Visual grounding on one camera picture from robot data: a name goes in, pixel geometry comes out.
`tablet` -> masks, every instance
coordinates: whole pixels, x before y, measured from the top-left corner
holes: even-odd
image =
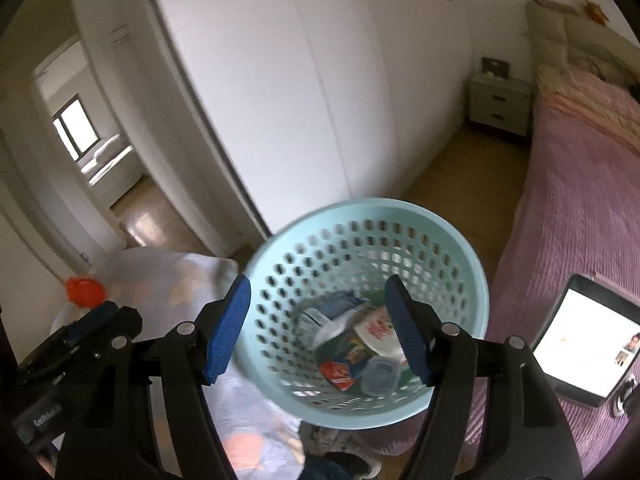
[[[640,350],[640,308],[574,274],[534,346],[559,395],[597,408],[617,390]]]

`white wardrobe door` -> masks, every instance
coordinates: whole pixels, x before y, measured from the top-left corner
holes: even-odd
[[[471,47],[463,0],[369,0],[392,95],[404,184],[463,119]]]
[[[294,0],[157,0],[204,110],[272,232],[350,197]]]
[[[392,192],[398,149],[382,51],[367,0],[296,0],[351,192]]]

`beige headboard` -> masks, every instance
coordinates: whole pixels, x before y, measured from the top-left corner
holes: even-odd
[[[542,64],[577,65],[600,72],[607,82],[628,86],[624,67],[640,75],[640,48],[610,28],[548,0],[527,2],[533,73]]]

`white screen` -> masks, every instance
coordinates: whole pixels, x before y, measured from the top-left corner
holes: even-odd
[[[569,289],[534,355],[543,372],[601,397],[626,373],[640,326]]]

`light blue plastic basket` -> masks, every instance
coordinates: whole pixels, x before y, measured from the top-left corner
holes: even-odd
[[[245,273],[252,300],[236,359],[273,402],[327,428],[399,422],[426,409],[433,389],[416,377],[381,398],[331,386],[292,333],[301,300],[351,289],[380,302],[386,279],[398,274],[441,320],[477,338],[486,333],[488,288],[471,245],[439,216],[399,200],[353,200],[309,213],[265,243]]]

